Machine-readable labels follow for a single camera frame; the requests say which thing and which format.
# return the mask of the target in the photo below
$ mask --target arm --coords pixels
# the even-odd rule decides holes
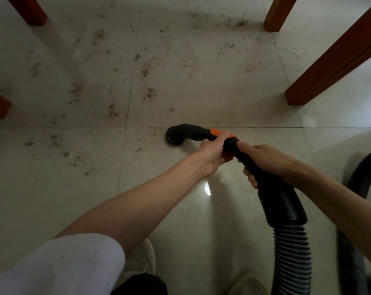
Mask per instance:
[[[100,233],[117,240],[126,256],[130,255],[196,184],[232,160],[222,154],[228,136],[225,132],[213,142],[204,140],[196,153],[158,177],[93,208],[56,238]]]
[[[371,262],[371,203],[316,168],[270,146],[239,142],[238,147],[260,168],[302,191]],[[255,177],[247,169],[244,173],[257,188]]]

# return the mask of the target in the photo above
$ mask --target vacuum wand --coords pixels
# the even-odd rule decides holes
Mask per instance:
[[[166,132],[166,141],[171,145],[181,145],[185,139],[202,141],[215,140],[222,131],[207,129],[190,124],[172,126]],[[239,150],[239,139],[233,134],[224,142],[223,151],[239,159],[244,166],[255,176],[258,182],[258,196],[265,212],[267,223],[276,228],[282,225],[303,225],[307,223],[307,216],[296,195],[294,188],[281,180],[277,175],[263,171],[252,158]]]

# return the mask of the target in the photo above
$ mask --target white t-shirt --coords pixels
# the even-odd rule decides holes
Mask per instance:
[[[125,264],[119,243],[101,234],[76,234],[43,243],[0,274],[0,294],[106,295]]]

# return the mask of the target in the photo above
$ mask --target black plastic tube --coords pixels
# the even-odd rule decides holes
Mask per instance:
[[[217,138],[212,130],[190,124],[173,126],[166,141],[181,145],[185,139]],[[267,223],[274,229],[274,278],[272,295],[308,295],[311,290],[311,256],[303,225],[307,216],[292,186],[259,168],[237,147],[234,136],[225,140],[224,151],[238,158],[258,182],[258,196]]]
[[[371,153],[356,167],[347,187],[362,198],[367,198],[370,185]],[[340,230],[337,230],[337,258],[341,293],[367,295],[365,257]]]

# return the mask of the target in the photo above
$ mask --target person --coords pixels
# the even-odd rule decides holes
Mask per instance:
[[[165,283],[153,275],[155,256],[146,238],[196,184],[233,159],[222,152],[228,137],[224,132],[212,142],[202,141],[197,152],[158,177],[85,213],[0,274],[0,294],[167,294]],[[238,147],[260,168],[305,193],[371,262],[371,203],[268,145],[239,141]],[[258,188],[247,169],[244,174]],[[144,257],[139,259],[143,262],[124,269],[126,258],[128,264],[134,254]],[[121,273],[128,279],[113,290]],[[237,280],[229,293],[247,280],[266,293],[250,274]]]

